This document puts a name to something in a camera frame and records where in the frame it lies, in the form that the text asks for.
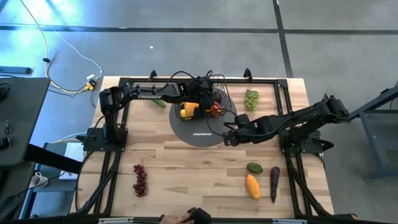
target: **wooden tabletop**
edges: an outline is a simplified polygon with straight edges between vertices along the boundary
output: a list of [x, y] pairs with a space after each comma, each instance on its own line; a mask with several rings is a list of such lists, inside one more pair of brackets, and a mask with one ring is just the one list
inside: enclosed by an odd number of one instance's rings
[[[105, 77], [102, 89], [117, 86], [119, 78]], [[291, 78], [288, 79], [288, 84], [293, 110], [307, 107], [308, 98], [303, 79]], [[247, 89], [259, 92], [257, 111], [244, 110], [244, 94]], [[247, 113], [251, 119], [277, 114], [272, 85], [228, 84], [228, 90], [238, 114]], [[281, 95], [286, 113], [285, 100]], [[131, 102], [127, 119], [129, 137], [119, 166], [112, 216], [182, 215], [192, 207], [201, 207], [212, 217], [294, 216], [286, 162], [280, 153], [277, 137], [260, 144], [243, 144], [238, 147], [226, 147], [223, 143], [208, 148], [195, 147], [174, 135], [169, 124], [169, 110], [170, 105], [164, 109], [150, 100]], [[98, 103], [93, 124], [101, 116]], [[98, 185], [103, 157], [103, 152], [94, 152], [83, 168], [78, 186], [80, 207]], [[309, 189], [324, 208], [333, 213], [322, 162], [314, 155], [303, 154], [302, 157]], [[259, 200], [252, 199], [245, 187], [248, 173], [246, 164], [249, 162], [257, 162], [264, 169], [263, 173], [256, 175], [262, 194]], [[133, 171], [135, 164], [144, 165], [148, 173], [149, 192], [143, 198], [136, 197], [132, 187], [136, 183]], [[281, 169], [276, 203], [272, 203], [270, 198], [269, 173], [274, 166]], [[302, 194], [298, 186], [297, 189], [300, 208], [304, 211]], [[108, 187], [104, 192], [101, 210], [106, 204]]]

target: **gray circular mat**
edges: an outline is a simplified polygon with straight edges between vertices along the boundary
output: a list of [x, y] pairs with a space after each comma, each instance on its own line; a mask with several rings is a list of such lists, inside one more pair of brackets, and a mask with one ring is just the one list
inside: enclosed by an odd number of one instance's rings
[[[231, 100], [231, 111], [236, 113], [234, 102]], [[223, 142], [221, 136], [212, 133], [207, 126], [206, 119], [209, 119], [210, 127], [219, 134], [229, 130], [223, 125], [224, 122], [233, 122], [234, 115], [226, 112], [224, 116], [218, 118], [203, 118], [199, 120], [182, 121], [175, 115], [175, 106], [170, 107], [170, 125], [175, 135], [192, 146], [210, 147]]]

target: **hand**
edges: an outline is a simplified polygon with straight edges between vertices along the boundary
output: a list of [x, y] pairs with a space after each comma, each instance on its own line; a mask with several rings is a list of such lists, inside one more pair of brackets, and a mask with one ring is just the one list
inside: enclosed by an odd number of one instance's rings
[[166, 215], [163, 217], [162, 221], [160, 221], [159, 224], [180, 224], [184, 222], [186, 219], [188, 219], [191, 216], [190, 213], [186, 213], [185, 215], [181, 217], [176, 217], [173, 215]]

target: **black table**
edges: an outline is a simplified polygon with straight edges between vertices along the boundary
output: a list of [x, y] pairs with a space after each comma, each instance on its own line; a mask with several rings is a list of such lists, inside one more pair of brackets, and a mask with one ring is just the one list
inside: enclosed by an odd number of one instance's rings
[[[2, 78], [0, 83], [11, 86], [7, 97], [0, 101], [0, 137], [5, 136], [6, 121], [12, 132], [11, 147], [0, 151], [0, 170], [7, 173], [0, 189], [2, 203], [29, 187], [35, 163], [78, 173], [81, 162], [29, 144], [50, 84], [48, 78]], [[14, 219], [19, 218], [21, 208], [22, 204]]]
[[80, 162], [29, 144], [50, 80], [0, 79], [0, 83], [4, 82], [10, 84], [11, 90], [7, 98], [0, 102], [0, 137], [8, 121], [12, 131], [12, 146], [0, 151], [0, 169], [9, 169], [22, 161], [33, 161], [77, 174]]

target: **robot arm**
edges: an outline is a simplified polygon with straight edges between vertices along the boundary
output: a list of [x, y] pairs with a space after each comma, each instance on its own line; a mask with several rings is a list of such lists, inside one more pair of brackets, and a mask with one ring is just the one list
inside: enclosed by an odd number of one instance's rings
[[191, 78], [180, 83], [156, 86], [152, 83], [127, 82], [122, 87], [114, 86], [99, 93], [101, 112], [105, 118], [103, 135], [106, 142], [117, 142], [120, 128], [116, 125], [118, 111], [132, 100], [164, 100], [167, 103], [192, 102], [200, 108], [212, 108], [214, 81], [209, 77]]
[[247, 114], [235, 117], [233, 123], [226, 125], [231, 130], [223, 135], [226, 146], [237, 146], [244, 143], [258, 144], [272, 139], [285, 128], [305, 123], [299, 128], [289, 130], [289, 140], [292, 144], [298, 144], [308, 135], [328, 123], [341, 123], [348, 117], [348, 110], [342, 102], [334, 96], [327, 97], [315, 103], [313, 106], [288, 113], [283, 116], [262, 116], [250, 121]]

